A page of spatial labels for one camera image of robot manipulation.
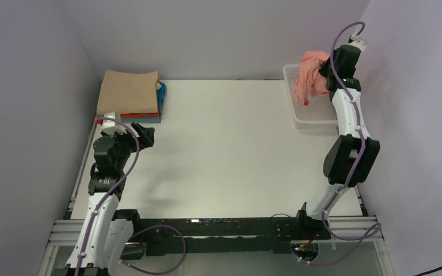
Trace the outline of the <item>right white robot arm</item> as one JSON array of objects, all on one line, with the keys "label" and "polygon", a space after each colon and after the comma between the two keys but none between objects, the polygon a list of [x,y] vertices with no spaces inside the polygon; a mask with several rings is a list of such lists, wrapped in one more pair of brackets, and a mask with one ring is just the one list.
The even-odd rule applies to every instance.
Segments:
[{"label": "right white robot arm", "polygon": [[326,218],[337,200],[349,189],[364,182],[380,151],[380,143],[371,138],[361,111],[361,85],[353,75],[363,47],[355,43],[335,49],[319,69],[338,122],[338,137],[323,163],[327,184],[304,203],[294,223],[302,239],[325,231]]}]

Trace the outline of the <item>pink t shirt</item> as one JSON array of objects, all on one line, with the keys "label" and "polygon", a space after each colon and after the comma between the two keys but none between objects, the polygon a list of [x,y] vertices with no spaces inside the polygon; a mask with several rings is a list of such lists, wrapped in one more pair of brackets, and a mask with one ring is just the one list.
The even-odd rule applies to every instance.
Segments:
[{"label": "pink t shirt", "polygon": [[308,106],[310,97],[329,95],[326,78],[319,73],[328,58],[329,54],[322,51],[307,51],[303,55],[292,91],[293,98],[300,104]]}]

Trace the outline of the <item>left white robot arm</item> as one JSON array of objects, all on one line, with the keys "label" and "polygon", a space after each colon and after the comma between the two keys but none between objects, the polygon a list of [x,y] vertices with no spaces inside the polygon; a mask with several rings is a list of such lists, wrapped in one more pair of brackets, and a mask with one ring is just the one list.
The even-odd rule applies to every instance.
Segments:
[{"label": "left white robot arm", "polygon": [[153,127],[132,123],[126,129],[101,130],[94,141],[94,164],[88,184],[86,219],[65,267],[52,275],[112,275],[126,243],[142,234],[135,209],[119,209],[126,177],[132,168],[124,167],[130,156],[154,145]]}]

